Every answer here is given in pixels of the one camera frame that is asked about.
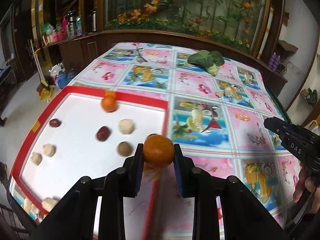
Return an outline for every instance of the mandarin orange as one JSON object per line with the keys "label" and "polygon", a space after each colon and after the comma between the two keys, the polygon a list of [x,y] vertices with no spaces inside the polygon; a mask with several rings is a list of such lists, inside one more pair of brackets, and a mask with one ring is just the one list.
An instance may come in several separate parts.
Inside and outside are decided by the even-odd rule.
{"label": "mandarin orange", "polygon": [[153,135],[143,144],[144,161],[153,168],[164,168],[172,163],[174,158],[173,143],[162,135]]}

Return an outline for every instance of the brown ball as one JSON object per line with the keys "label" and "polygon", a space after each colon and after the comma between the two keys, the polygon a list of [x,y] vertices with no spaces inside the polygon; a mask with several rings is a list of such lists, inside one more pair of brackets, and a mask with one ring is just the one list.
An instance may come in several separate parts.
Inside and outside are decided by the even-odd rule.
{"label": "brown ball", "polygon": [[52,119],[49,122],[51,127],[59,127],[61,125],[61,121],[59,119]]}
{"label": "brown ball", "polygon": [[106,126],[102,126],[97,132],[96,137],[99,141],[103,142],[108,139],[109,135],[110,135],[109,128]]}
{"label": "brown ball", "polygon": [[132,153],[132,146],[128,142],[121,142],[117,146],[117,152],[122,156],[129,156]]}

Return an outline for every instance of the red tray border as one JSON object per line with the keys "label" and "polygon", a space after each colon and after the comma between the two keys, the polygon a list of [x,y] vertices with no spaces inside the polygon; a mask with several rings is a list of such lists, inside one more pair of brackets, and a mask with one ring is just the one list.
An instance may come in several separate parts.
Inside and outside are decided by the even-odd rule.
{"label": "red tray border", "polygon": [[[55,110],[55,108],[58,106],[58,104],[70,93],[77,93],[77,94],[83,94],[83,95],[89,95],[89,96],[97,96],[97,97],[105,97],[106,94],[114,94],[116,96],[117,100],[120,101],[126,101],[130,103],[136,103],[141,105],[147,105],[152,107],[158,107],[165,110],[165,116],[164,116],[164,125],[162,130],[162,135],[166,135],[167,130],[167,123],[168,123],[168,102],[160,99],[155,98],[148,98],[144,96],[134,95],[134,94],[127,94],[123,92],[117,92],[117,91],[109,91],[109,90],[103,90],[103,89],[97,89],[97,88],[89,88],[89,87],[79,87],[79,86],[67,86],[65,87],[46,107],[46,109],[42,112],[42,114],[39,116],[38,120],[36,121],[35,125],[32,127],[30,132],[28,133],[26,139],[24,140],[20,151],[17,154],[17,157],[14,161],[11,176],[16,181],[16,184],[18,187],[20,187],[21,191],[26,195],[26,197],[43,213],[47,214],[48,212],[42,207],[41,202],[29,191],[29,189],[25,186],[23,181],[20,179],[20,171],[23,166],[23,163],[25,161],[25,158],[27,157],[28,151],[30,147],[32,146],[34,140],[36,139],[37,134],[41,130],[41,128],[46,125],[46,121],[51,115],[51,113]],[[154,201],[156,197],[156,191],[158,187],[158,180],[156,180],[153,183],[152,186],[152,192],[150,201],[148,204],[148,211],[146,215],[145,220],[145,226],[144,226],[144,232],[142,240],[147,239],[148,235],[148,228],[150,226],[151,222],[151,216],[154,206]]]}

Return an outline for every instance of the pink cup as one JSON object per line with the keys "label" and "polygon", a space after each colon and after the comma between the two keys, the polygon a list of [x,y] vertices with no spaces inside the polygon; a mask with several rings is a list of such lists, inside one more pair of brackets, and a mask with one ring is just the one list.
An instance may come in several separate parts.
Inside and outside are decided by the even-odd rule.
{"label": "pink cup", "polygon": [[52,41],[53,41],[53,42],[59,41],[58,32],[52,33]]}

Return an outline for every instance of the dustpan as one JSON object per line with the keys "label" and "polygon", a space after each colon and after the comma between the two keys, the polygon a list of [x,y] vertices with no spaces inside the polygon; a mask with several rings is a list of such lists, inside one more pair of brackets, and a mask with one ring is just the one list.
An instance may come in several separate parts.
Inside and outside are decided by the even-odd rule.
{"label": "dustpan", "polygon": [[40,96],[40,101],[45,101],[45,100],[49,100],[52,97],[52,93],[53,93],[53,87],[50,86],[50,91],[48,91],[47,89],[42,89],[41,91],[41,96]]}

